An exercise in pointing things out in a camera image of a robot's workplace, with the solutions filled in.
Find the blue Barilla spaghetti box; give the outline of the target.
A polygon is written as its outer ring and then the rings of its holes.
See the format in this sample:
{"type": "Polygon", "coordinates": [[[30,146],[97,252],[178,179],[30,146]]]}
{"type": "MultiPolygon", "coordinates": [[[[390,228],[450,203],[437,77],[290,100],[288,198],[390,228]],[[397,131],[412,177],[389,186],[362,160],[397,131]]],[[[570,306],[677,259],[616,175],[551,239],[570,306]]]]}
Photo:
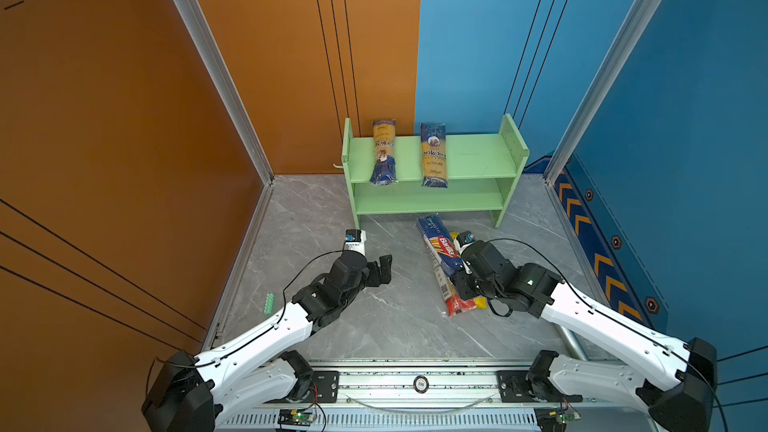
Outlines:
{"type": "Polygon", "coordinates": [[[463,261],[454,247],[453,238],[438,214],[418,218],[417,225],[428,250],[449,279],[464,269],[463,261]]]}

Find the Ankara spaghetti bag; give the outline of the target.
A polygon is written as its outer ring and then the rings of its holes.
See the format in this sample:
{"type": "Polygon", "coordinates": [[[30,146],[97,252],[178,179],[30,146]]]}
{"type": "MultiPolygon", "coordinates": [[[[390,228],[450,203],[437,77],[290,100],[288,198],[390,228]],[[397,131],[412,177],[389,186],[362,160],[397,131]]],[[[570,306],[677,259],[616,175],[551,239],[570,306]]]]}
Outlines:
{"type": "Polygon", "coordinates": [[[447,188],[446,127],[442,123],[422,123],[422,173],[424,187],[447,188]]]}
{"type": "Polygon", "coordinates": [[[373,122],[374,166],[370,183],[375,186],[386,186],[397,181],[395,138],[395,120],[381,119],[373,122]]]}

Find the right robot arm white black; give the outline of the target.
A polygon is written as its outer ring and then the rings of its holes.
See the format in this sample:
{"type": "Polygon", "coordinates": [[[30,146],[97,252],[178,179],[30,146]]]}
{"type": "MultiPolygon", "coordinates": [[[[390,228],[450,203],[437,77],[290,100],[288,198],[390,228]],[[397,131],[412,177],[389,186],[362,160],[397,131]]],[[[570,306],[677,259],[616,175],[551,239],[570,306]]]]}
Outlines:
{"type": "Polygon", "coordinates": [[[590,298],[552,263],[516,266],[469,231],[454,248],[462,262],[450,279],[462,298],[500,302],[562,326],[619,359],[599,364],[540,351],[526,374],[529,394],[564,404],[585,397],[646,413],[666,431],[707,431],[718,407],[717,352],[700,338],[654,331],[590,298]]]}

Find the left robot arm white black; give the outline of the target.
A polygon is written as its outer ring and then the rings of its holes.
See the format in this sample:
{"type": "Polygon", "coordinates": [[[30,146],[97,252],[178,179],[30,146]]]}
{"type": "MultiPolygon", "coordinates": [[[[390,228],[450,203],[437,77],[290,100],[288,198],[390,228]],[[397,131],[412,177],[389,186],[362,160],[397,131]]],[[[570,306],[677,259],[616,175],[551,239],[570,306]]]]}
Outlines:
{"type": "Polygon", "coordinates": [[[303,398],[312,369],[294,345],[337,320],[362,290],[392,279],[391,255],[336,255],[328,272],[250,331],[196,356],[179,351],[164,360],[141,407],[149,428],[213,431],[249,403],[303,398]]]}

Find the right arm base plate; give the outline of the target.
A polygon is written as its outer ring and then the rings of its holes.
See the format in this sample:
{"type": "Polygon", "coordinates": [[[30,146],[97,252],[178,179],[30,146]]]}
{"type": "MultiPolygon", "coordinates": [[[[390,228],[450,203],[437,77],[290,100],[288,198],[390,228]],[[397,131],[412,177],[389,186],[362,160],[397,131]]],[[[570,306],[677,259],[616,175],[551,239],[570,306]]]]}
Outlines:
{"type": "Polygon", "coordinates": [[[528,377],[526,371],[496,372],[497,387],[503,403],[580,403],[582,395],[567,395],[557,389],[548,377],[528,377]]]}

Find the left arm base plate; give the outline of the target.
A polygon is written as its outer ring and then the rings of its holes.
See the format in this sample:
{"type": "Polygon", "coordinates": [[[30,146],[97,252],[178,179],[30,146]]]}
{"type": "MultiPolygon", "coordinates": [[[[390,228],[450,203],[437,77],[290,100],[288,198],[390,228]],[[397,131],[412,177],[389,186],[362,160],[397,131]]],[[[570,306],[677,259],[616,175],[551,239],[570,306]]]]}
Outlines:
{"type": "Polygon", "coordinates": [[[337,370],[315,370],[311,379],[299,382],[287,397],[269,401],[269,404],[337,402],[340,373],[337,370]]]}

